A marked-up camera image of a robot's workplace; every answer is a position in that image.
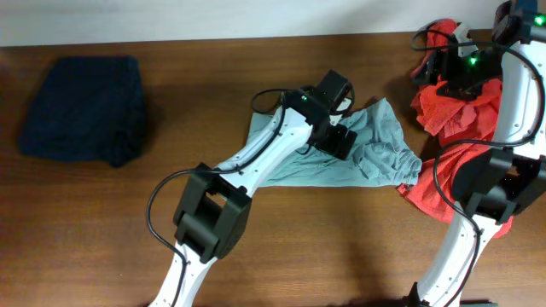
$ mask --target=green led light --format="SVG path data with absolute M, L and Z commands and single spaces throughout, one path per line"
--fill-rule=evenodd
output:
M 535 17 L 535 23 L 539 26 L 542 26 L 546 22 L 546 17 L 544 16 L 537 16 Z

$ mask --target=dark blue cloth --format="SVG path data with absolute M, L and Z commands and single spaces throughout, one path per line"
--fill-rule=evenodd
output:
M 106 160 L 119 167 L 141 154 L 146 108 L 130 56 L 59 59 L 30 106 L 23 154 L 62 161 Z

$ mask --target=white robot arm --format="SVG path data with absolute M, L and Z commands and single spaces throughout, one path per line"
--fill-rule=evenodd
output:
M 546 189 L 546 120 L 544 97 L 541 97 L 544 83 L 540 77 L 546 75 L 546 43 L 543 32 L 533 30 L 542 25 L 543 15 L 536 14 L 536 8 L 523 11 L 521 6 L 526 4 L 508 2 L 499 8 L 506 10 L 498 20 L 494 39 L 509 43 L 510 49 L 533 64 L 539 76 L 514 55 L 502 55 L 502 101 L 493 141 L 517 142 L 529 136 L 537 125 L 540 129 L 529 142 L 510 149 L 492 148 L 457 173 L 454 189 L 465 188 L 454 193 L 461 201 L 456 206 L 465 209 L 481 229 L 477 258 L 502 224 L 525 210 Z M 512 166 L 518 175 L 507 175 Z M 455 214 L 432 267 L 414 285 L 409 306 L 460 306 L 461 292 L 457 291 L 467 272 L 472 270 L 470 265 L 477 260 L 472 260 L 475 240 L 473 225 L 463 215 Z
M 174 217 L 178 226 L 175 247 L 186 258 L 180 293 L 175 306 L 171 306 L 183 269 L 183 260 L 175 254 L 150 306 L 192 305 L 207 271 L 240 239 L 254 193 L 289 154 L 310 144 L 337 158 L 346 158 L 356 133 L 338 122 L 352 106 L 353 100 L 345 98 L 349 91 L 351 84 L 330 71 L 316 88 L 283 94 L 287 103 L 276 110 L 271 121 L 241 151 L 215 169 L 226 173 L 214 176 L 203 171 L 192 175 Z M 225 207 L 213 203 L 206 193 L 220 193 L 227 200 Z

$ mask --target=gray cloth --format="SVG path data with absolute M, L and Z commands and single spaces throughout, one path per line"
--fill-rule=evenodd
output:
M 247 140 L 251 140 L 271 116 L 255 113 Z M 402 127 L 386 99 L 340 124 L 358 133 L 345 161 L 312 148 L 306 155 L 291 153 L 262 187 L 379 187 L 416 184 L 422 162 L 404 142 Z M 299 149 L 303 153 L 307 145 Z

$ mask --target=wooden table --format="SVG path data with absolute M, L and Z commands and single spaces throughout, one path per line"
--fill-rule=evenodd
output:
M 249 99 L 271 87 L 315 84 L 333 68 L 355 85 L 357 105 L 385 96 L 417 154 L 430 145 L 410 108 L 409 72 L 423 54 L 411 35 L 369 34 L 0 49 L 0 305 L 138 306 L 160 289 L 172 252 L 146 229 L 144 208 L 172 171 L 227 159 L 246 139 Z M 111 169 L 18 154 L 15 138 L 52 61 L 64 55 L 134 55 L 151 113 L 145 154 Z M 172 238 L 185 179 L 153 210 Z M 485 250 L 464 298 L 544 306 L 546 197 Z M 196 303 L 324 306 L 400 298 L 432 263 L 447 230 L 394 187 L 264 188 L 247 231 L 214 264 Z

